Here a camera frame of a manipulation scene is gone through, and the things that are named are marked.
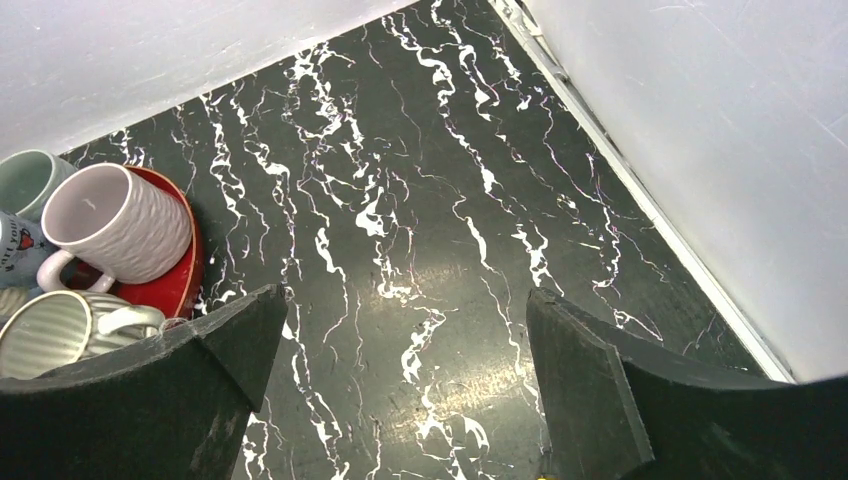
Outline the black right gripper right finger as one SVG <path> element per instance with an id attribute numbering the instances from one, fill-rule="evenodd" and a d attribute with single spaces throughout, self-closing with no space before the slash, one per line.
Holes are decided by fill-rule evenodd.
<path id="1" fill-rule="evenodd" d="M 641 339 L 545 288 L 526 323 L 565 479 L 843 479 L 847 380 L 778 382 Z"/>

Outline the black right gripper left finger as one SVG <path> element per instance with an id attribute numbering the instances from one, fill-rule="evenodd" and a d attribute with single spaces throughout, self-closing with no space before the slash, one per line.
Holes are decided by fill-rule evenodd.
<path id="1" fill-rule="evenodd" d="M 228 479 L 288 307 L 269 284 L 113 352 L 1 383 L 5 479 Z"/>

